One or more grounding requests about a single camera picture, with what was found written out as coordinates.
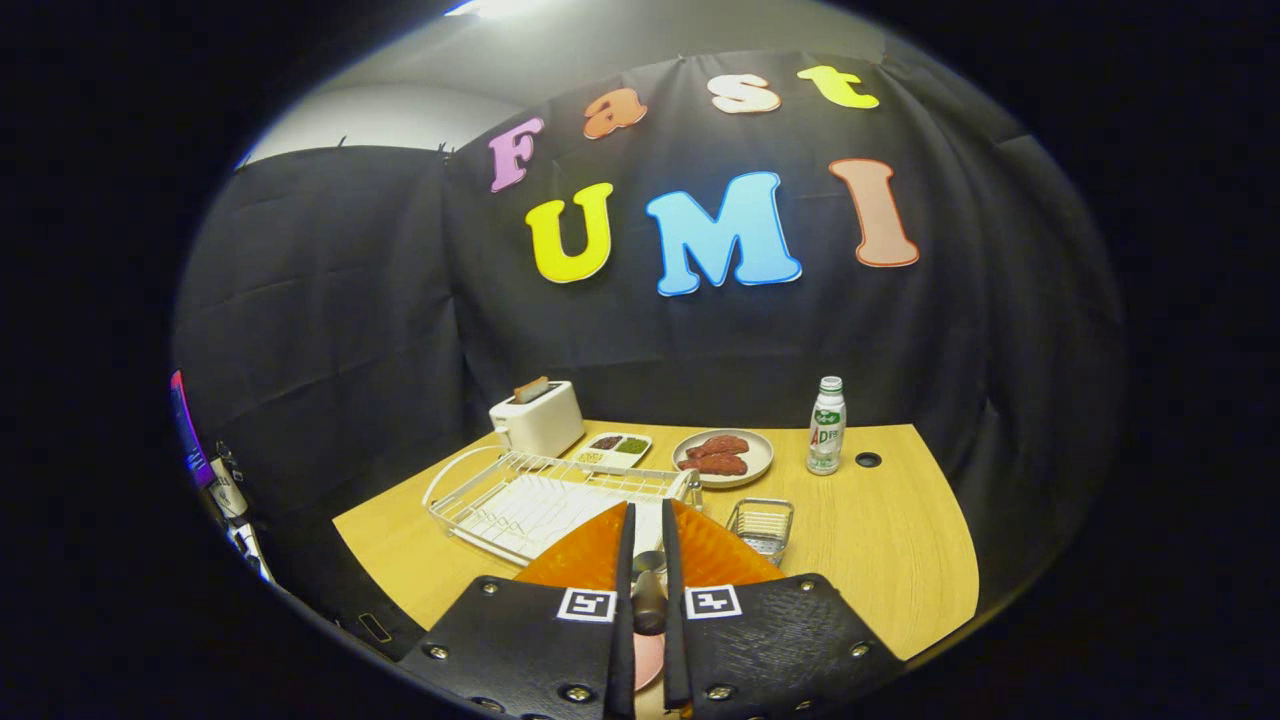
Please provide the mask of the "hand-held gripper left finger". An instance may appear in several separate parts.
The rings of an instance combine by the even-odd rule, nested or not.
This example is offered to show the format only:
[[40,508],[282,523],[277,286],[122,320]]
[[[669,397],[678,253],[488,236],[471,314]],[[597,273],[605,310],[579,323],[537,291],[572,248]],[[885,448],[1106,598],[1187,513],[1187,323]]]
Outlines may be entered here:
[[591,543],[603,584],[476,577],[399,669],[483,719],[632,719],[636,507],[618,503],[568,538],[593,527],[608,530]]

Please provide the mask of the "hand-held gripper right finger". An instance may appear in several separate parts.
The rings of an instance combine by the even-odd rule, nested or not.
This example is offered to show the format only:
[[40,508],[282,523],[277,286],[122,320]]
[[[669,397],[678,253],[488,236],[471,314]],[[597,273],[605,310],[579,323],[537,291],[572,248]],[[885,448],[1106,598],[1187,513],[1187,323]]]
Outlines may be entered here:
[[664,708],[681,719],[832,719],[906,671],[823,575],[788,577],[667,500]]

